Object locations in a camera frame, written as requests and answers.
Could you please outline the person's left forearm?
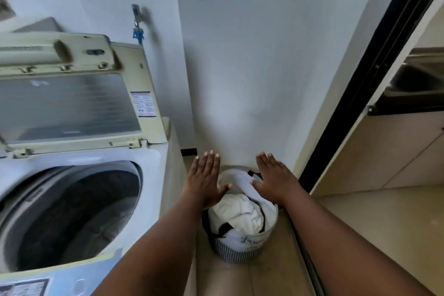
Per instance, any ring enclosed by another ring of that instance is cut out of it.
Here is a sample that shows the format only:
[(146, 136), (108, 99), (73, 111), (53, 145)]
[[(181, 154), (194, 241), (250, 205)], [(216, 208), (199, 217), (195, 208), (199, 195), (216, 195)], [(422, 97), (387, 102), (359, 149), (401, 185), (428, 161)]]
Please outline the person's left forearm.
[(209, 196), (185, 192), (119, 260), (91, 296), (184, 296)]

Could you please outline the cream washing machine lid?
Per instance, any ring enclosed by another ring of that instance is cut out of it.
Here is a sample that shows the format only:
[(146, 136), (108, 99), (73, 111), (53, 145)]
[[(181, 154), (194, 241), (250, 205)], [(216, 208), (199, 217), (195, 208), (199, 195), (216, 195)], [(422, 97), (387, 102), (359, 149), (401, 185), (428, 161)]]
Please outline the cream washing machine lid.
[(0, 34), (0, 157), (163, 144), (143, 46), (101, 34)]

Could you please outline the beige kitchen cabinet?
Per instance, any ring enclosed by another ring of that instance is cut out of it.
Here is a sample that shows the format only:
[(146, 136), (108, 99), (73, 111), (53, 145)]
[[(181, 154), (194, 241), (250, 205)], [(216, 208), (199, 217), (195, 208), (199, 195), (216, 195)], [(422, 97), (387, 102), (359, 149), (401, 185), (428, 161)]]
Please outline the beige kitchen cabinet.
[(424, 185), (444, 185), (444, 110), (363, 116), (312, 195)]

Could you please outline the black sliding door frame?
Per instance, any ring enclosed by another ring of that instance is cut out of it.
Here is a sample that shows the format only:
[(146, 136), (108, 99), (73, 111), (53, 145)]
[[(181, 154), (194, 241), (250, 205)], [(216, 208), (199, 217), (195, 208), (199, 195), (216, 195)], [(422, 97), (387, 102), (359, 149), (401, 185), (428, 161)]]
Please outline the black sliding door frame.
[[(347, 85), (339, 87), (335, 76), (294, 166), (308, 193), (410, 52), (421, 47), (444, 47), (444, 0), (391, 0)], [(444, 185), (312, 196), (444, 296)]]

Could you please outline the white laundry cloth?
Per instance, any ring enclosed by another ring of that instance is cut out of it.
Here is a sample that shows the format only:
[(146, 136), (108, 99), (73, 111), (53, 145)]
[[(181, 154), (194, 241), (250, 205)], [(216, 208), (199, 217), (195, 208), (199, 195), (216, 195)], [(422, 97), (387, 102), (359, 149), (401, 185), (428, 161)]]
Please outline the white laundry cloth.
[(211, 231), (223, 237), (229, 230), (256, 236), (272, 230), (278, 206), (263, 198), (251, 185), (263, 182), (261, 175), (245, 168), (227, 168), (219, 174), (218, 187), (232, 185), (219, 203), (209, 208)]

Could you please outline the wall tap with blue connector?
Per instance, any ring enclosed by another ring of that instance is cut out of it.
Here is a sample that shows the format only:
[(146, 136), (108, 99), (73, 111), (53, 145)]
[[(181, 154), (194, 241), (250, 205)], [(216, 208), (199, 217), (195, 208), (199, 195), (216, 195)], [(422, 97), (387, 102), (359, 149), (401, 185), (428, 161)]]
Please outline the wall tap with blue connector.
[(143, 46), (144, 31), (140, 26), (142, 22), (142, 14), (140, 11), (140, 7), (137, 4), (131, 4), (131, 9), (134, 15), (134, 28), (133, 28), (132, 37), (133, 39), (137, 40), (140, 46)]

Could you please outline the white striped fabric laundry basket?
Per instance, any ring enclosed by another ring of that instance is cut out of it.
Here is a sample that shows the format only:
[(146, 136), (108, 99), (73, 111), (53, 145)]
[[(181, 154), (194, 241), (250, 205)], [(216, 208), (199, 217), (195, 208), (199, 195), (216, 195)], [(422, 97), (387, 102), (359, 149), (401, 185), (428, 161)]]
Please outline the white striped fabric laundry basket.
[[(245, 168), (247, 171), (251, 170), (244, 166), (225, 165), (221, 167), (220, 173), (227, 168)], [(259, 254), (275, 228), (273, 227), (272, 230), (260, 233), (256, 236), (241, 235), (237, 231), (229, 230), (223, 237), (221, 237), (214, 234), (210, 229), (208, 210), (209, 209), (204, 210), (202, 214), (202, 224), (207, 234), (208, 243), (213, 252), (227, 263), (249, 263)]]

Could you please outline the steel kitchen sink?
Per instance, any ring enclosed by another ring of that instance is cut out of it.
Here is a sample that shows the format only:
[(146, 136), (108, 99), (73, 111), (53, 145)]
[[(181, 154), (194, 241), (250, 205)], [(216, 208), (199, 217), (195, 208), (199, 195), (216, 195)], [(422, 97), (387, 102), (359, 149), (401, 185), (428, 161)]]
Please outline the steel kitchen sink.
[(444, 47), (414, 48), (368, 116), (444, 111)]

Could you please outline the person's left hand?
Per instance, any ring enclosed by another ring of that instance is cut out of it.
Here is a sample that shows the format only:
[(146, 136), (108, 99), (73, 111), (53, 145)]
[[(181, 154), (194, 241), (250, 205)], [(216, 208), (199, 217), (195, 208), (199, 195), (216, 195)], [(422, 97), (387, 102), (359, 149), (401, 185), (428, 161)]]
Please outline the person's left hand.
[(180, 197), (181, 203), (189, 204), (200, 211), (209, 209), (221, 200), (221, 198), (217, 198), (217, 188), (221, 187), (218, 185), (221, 157), (218, 153), (214, 152), (213, 176), (207, 176), (207, 159), (209, 152), (205, 152), (202, 157), (199, 157), (201, 175), (197, 180), (191, 180), (190, 167)]

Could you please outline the person's right forearm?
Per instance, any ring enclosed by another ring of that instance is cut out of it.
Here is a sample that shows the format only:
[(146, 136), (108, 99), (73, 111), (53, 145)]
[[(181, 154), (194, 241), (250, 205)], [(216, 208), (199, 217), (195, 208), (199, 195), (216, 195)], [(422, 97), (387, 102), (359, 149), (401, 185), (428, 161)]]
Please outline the person's right forearm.
[(301, 187), (283, 197), (328, 296), (435, 296)]

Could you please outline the white top-load washing machine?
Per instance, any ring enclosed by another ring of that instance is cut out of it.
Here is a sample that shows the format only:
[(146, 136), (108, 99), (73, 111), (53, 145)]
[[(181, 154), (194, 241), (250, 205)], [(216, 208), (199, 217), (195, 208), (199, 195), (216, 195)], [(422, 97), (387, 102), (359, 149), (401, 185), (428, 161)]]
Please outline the white top-load washing machine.
[(0, 296), (91, 296), (178, 201), (186, 167), (167, 142), (0, 158)]

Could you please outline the person's right hand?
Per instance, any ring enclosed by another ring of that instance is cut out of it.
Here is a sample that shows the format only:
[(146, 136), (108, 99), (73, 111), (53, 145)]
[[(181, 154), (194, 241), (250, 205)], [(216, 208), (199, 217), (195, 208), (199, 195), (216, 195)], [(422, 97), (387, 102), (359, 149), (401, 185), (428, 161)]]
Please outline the person's right hand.
[(261, 174), (261, 153), (256, 155), (256, 163), (262, 181), (268, 184), (268, 198), (266, 200), (276, 203), (280, 206), (287, 207), (290, 202), (294, 201), (296, 197), (303, 192), (297, 177), (291, 172), (291, 177), (278, 177), (277, 176), (277, 162), (273, 154), (267, 154), (275, 165), (275, 172), (273, 174)]

